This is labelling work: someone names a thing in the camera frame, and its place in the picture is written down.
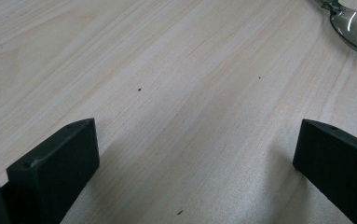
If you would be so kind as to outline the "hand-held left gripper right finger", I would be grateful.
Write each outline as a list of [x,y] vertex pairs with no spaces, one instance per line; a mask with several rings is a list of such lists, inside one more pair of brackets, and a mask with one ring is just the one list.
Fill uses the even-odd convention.
[[332,125],[304,119],[293,166],[357,224],[357,137]]

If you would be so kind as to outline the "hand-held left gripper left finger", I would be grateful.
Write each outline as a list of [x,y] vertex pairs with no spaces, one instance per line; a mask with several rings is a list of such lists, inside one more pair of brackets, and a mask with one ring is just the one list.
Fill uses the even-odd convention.
[[94,119],[68,124],[7,168],[13,224],[60,224],[100,166]]

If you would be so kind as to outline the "metal spoon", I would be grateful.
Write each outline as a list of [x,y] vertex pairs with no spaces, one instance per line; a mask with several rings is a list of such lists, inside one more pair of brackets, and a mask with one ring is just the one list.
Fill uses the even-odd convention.
[[329,11],[329,21],[334,30],[350,48],[357,51],[357,10],[343,6],[338,0],[313,1]]

